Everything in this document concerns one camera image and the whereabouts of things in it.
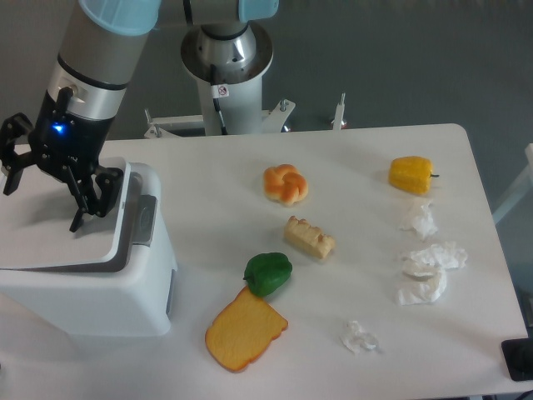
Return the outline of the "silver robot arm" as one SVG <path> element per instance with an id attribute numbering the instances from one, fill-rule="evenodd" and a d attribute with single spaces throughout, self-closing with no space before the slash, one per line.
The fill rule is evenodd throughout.
<path id="1" fill-rule="evenodd" d="M 189 32 L 182 62 L 196 79 L 206 135 L 259 133 L 262 76 L 273 57 L 261 27 L 276 1 L 185 1 L 177 21 Z M 149 32 L 158 1 L 80 1 L 74 6 L 36 122 L 18 113 L 1 128 L 4 193 L 37 166 L 65 183 L 77 204 L 71 230 L 85 215 L 106 216 L 123 174 L 99 162 Z"/>

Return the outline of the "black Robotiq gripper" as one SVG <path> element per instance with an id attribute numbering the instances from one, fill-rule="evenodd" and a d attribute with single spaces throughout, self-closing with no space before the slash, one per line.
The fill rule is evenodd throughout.
<path id="1" fill-rule="evenodd" d="M 44 95 L 35 127 L 21 112 L 7 118 L 1 127 L 1 162 L 7 177 L 3 193 L 8 196 L 16 191 L 23 169 L 35 164 L 64 181 L 74 196 L 78 210 L 71 232 L 83 225 L 85 214 L 106 217 L 116 204 L 124 177 L 120 168 L 99 164 L 112 122 L 111 118 L 92 120 L 60 113 L 49 94 Z M 16 153 L 19 138 L 27 139 L 31 151 Z"/>

